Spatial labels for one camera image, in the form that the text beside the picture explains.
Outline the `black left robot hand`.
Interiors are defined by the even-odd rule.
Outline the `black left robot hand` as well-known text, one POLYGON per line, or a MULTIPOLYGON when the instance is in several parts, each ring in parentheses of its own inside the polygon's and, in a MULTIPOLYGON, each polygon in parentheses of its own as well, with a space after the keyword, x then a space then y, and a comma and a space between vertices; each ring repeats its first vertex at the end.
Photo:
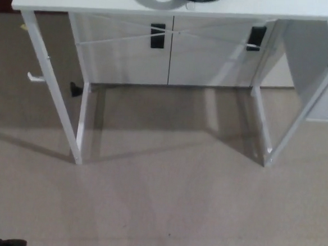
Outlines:
POLYGON ((27 246, 28 242, 24 239, 6 239, 0 238, 0 246, 27 246))

